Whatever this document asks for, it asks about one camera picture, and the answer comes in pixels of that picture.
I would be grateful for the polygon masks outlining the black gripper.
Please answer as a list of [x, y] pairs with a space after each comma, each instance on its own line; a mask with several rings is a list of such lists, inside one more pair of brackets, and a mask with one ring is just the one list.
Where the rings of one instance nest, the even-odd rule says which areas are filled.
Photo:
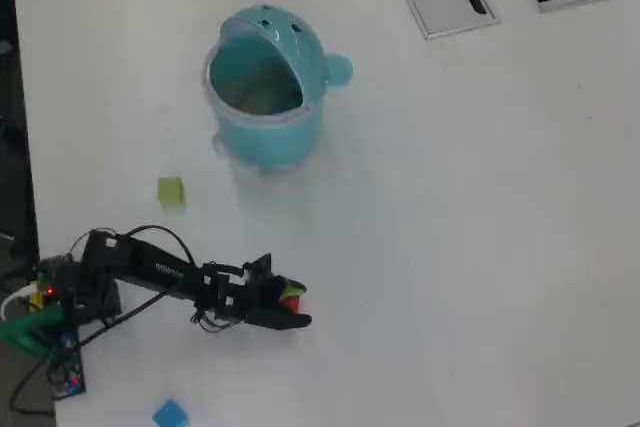
[[224, 293], [224, 317], [275, 331], [308, 327], [312, 317], [307, 314], [280, 311], [279, 300], [300, 297], [306, 286], [283, 276], [239, 285], [230, 283]]

